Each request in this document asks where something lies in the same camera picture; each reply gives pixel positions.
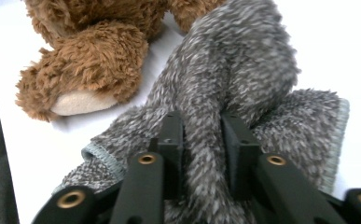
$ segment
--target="white table surface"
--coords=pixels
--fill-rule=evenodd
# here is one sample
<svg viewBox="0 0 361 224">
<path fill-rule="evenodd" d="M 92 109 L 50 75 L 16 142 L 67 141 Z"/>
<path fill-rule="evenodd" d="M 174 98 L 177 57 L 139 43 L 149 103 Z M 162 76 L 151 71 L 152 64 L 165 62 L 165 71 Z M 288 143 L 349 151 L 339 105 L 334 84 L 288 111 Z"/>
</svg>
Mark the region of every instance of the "white table surface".
<svg viewBox="0 0 361 224">
<path fill-rule="evenodd" d="M 298 50 L 296 89 L 336 91 L 351 104 L 333 195 L 361 188 L 361 0 L 276 0 Z M 173 48 L 181 42 L 170 17 L 146 58 L 144 83 L 132 105 L 142 104 Z M 20 70 L 48 47 L 33 30 L 20 0 L 0 1 L 0 116 L 21 223 L 31 223 L 62 178 L 81 162 L 80 149 L 130 105 L 52 123 L 30 119 L 15 105 Z"/>
</svg>

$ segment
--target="teddy bear leg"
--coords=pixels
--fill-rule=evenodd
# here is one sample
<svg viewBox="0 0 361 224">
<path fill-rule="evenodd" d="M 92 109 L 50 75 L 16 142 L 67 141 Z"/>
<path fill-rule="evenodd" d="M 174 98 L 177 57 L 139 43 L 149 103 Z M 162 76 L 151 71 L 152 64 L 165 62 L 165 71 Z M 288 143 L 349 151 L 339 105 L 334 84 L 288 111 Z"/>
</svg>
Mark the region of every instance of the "teddy bear leg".
<svg viewBox="0 0 361 224">
<path fill-rule="evenodd" d="M 168 0 L 168 5 L 180 29 L 188 32 L 196 19 L 219 7 L 225 1 L 226 0 Z"/>
<path fill-rule="evenodd" d="M 50 121 L 127 102 L 139 87 L 147 42 L 134 26 L 101 21 L 41 52 L 40 62 L 21 72 L 17 104 Z"/>
</svg>

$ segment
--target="gray knitted fabric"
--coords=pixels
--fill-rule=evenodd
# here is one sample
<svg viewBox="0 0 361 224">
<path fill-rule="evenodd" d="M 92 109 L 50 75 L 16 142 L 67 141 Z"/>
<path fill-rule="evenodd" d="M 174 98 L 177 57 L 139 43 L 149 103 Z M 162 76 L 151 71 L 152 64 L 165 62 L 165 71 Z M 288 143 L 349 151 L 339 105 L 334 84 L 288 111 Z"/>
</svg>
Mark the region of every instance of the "gray knitted fabric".
<svg viewBox="0 0 361 224">
<path fill-rule="evenodd" d="M 328 91 L 293 91 L 299 70 L 270 0 L 229 0 L 196 21 L 171 55 L 145 105 L 119 116 L 83 148 L 85 162 L 60 185 L 101 191 L 119 182 L 147 149 L 161 120 L 185 125 L 184 201 L 165 203 L 165 223 L 253 223 L 247 203 L 229 196 L 220 112 L 239 115 L 265 152 L 285 154 L 330 192 L 349 105 Z"/>
</svg>

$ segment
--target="brown fur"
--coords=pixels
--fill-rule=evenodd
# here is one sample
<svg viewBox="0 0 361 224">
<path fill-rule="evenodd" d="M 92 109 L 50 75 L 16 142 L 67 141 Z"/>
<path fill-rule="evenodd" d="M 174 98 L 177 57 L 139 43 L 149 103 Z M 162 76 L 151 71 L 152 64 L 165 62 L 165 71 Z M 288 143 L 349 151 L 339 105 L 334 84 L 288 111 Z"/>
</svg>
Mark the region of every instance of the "brown fur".
<svg viewBox="0 0 361 224">
<path fill-rule="evenodd" d="M 225 0 L 25 0 L 32 25 L 54 48 L 21 71 L 17 105 L 34 119 L 75 90 L 127 102 L 138 90 L 147 40 L 170 10 L 182 30 Z"/>
</svg>

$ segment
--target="teddy bear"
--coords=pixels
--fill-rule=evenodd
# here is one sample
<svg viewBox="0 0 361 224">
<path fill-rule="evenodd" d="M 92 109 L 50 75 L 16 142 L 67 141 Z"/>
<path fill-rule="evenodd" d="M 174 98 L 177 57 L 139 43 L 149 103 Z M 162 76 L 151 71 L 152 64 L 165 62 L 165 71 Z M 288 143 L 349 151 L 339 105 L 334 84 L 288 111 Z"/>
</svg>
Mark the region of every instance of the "teddy bear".
<svg viewBox="0 0 361 224">
<path fill-rule="evenodd" d="M 125 104 L 138 91 L 148 44 L 169 11 L 180 29 L 225 0 L 25 0 L 52 50 L 21 71 L 16 104 L 52 121 Z"/>
</svg>

